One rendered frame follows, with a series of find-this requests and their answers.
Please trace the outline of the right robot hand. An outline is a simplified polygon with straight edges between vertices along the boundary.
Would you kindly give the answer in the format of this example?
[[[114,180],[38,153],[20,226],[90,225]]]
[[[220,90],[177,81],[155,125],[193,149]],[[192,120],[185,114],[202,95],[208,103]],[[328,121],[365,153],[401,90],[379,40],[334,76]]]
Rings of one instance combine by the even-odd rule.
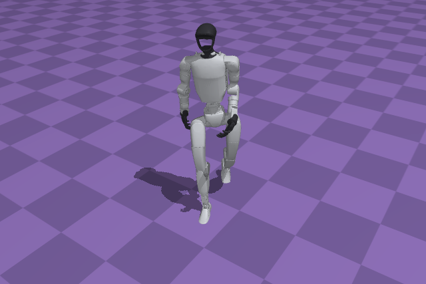
[[[188,111],[187,111],[187,110],[184,110],[184,111],[182,112],[182,114],[180,113],[180,115],[181,115],[181,118],[182,118],[182,122],[183,122],[183,124],[185,125],[185,128],[190,130],[190,126],[189,126],[189,125],[190,125],[190,123],[187,123],[187,122],[189,122],[189,120],[187,120]]]

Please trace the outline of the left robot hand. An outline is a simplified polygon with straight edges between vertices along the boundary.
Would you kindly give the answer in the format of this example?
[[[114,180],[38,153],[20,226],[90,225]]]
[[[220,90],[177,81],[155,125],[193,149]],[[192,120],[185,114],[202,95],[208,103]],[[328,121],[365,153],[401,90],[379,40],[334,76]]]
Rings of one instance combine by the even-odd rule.
[[[226,135],[228,135],[228,133],[230,133],[230,132],[233,130],[234,126],[237,124],[237,120],[238,120],[238,115],[237,115],[237,114],[234,114],[234,115],[233,115],[233,117],[232,117],[232,118],[230,118],[230,119],[227,121],[228,126],[226,127],[226,129],[225,129],[225,130],[223,130],[223,133],[221,133],[221,132],[220,132],[220,134],[218,134],[218,135],[217,135],[217,137],[219,137],[219,138],[223,138],[223,137],[225,137]]]

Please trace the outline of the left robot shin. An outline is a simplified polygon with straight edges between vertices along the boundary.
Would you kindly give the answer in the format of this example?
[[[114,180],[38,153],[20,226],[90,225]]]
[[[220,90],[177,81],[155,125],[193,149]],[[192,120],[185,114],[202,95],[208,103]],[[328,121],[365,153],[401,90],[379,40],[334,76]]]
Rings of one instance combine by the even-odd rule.
[[[226,168],[228,168],[228,170],[230,169],[230,167],[232,167],[234,165],[236,161],[236,158],[234,158],[233,160],[228,160],[224,158],[224,170],[226,170]]]

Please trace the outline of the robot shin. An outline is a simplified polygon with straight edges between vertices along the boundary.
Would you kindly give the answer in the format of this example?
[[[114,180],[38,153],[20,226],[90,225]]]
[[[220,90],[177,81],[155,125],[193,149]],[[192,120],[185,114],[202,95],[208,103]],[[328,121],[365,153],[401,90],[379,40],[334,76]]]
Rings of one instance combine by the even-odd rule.
[[[236,158],[234,158],[233,160],[228,160],[224,158],[224,170],[226,170],[226,168],[228,168],[228,170],[230,169],[230,167],[232,167],[234,165],[236,161]]]
[[[205,205],[207,206],[207,209],[208,209],[209,208],[208,191],[210,187],[209,174],[204,175],[202,171],[196,172],[196,181],[197,181],[198,191],[202,199],[202,209],[205,208]]]

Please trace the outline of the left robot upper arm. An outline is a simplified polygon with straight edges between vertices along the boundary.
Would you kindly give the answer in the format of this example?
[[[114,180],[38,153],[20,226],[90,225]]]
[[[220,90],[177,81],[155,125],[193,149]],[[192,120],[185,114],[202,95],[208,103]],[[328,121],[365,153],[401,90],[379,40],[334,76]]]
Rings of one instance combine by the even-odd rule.
[[[240,60],[236,56],[224,56],[224,63],[228,69],[230,84],[228,84],[227,93],[237,95],[238,81],[240,77]]]

